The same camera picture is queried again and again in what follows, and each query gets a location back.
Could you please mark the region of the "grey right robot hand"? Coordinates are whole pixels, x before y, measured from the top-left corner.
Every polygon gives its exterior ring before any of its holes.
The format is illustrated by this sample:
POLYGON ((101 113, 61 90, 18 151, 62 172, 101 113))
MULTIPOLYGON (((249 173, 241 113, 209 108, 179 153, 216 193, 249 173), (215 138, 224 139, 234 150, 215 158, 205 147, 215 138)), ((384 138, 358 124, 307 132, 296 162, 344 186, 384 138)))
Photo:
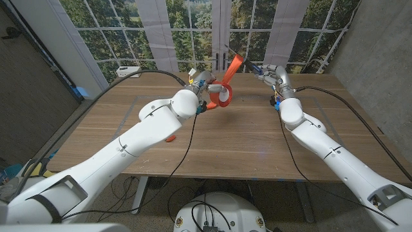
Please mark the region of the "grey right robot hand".
POLYGON ((273 87, 285 99, 295 97, 290 78, 282 66, 264 64, 261 69, 262 74, 255 74, 258 80, 273 87))

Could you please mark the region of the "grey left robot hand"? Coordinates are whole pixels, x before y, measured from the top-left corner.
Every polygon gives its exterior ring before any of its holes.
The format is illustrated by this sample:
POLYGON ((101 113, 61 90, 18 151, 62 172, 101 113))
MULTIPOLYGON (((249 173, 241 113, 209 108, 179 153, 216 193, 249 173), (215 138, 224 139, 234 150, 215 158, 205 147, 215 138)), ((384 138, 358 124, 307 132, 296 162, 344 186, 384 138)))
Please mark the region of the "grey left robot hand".
POLYGON ((203 92, 229 95, 229 87, 223 84, 214 84, 216 77, 209 71, 203 71, 196 75, 191 83, 192 91, 199 97, 203 92))

